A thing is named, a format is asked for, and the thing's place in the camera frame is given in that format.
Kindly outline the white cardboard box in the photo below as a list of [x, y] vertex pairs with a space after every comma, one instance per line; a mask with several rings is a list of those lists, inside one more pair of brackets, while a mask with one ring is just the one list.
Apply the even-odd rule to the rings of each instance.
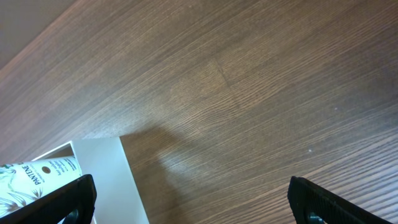
[[35, 160], [63, 156], [75, 156], [82, 173], [93, 176], [93, 223], [149, 224], [119, 137], [68, 141]]

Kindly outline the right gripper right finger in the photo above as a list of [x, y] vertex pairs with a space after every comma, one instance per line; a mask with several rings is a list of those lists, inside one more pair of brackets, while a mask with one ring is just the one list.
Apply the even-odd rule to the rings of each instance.
[[303, 177], [291, 177], [287, 198], [297, 224], [391, 224]]

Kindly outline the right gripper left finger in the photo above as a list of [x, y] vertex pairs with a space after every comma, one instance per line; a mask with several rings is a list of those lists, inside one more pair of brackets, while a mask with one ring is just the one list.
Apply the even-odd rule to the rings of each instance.
[[96, 197], [93, 176], [86, 174], [36, 202], [2, 217], [1, 224], [90, 224]]

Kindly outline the white floral shampoo tube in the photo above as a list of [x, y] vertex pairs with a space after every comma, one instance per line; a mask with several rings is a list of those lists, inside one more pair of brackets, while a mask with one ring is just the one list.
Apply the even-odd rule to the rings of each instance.
[[1, 217], [63, 187], [82, 175], [73, 156], [1, 166]]

